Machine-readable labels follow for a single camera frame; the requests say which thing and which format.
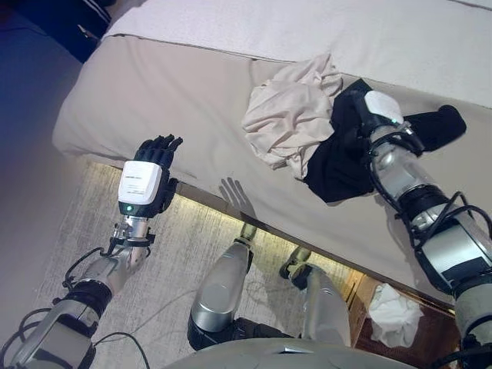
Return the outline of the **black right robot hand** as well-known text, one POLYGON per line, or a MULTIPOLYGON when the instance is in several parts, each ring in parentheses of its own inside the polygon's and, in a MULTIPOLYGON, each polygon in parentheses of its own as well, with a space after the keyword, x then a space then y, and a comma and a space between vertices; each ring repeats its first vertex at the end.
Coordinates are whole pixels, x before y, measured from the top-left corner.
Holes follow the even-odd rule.
POLYGON ((361 120, 361 134, 368 137, 380 127, 399 127, 404 123, 400 105, 379 91, 351 91, 349 96, 361 120))

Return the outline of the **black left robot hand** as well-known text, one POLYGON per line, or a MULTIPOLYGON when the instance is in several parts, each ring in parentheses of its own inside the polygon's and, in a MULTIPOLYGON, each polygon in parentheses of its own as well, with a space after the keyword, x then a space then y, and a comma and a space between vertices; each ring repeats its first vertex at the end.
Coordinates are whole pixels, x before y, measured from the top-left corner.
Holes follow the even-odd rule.
POLYGON ((144 141, 126 161, 118 186, 118 207, 124 216, 151 219, 169 207, 178 180, 171 164, 183 139, 174 135, 144 141))

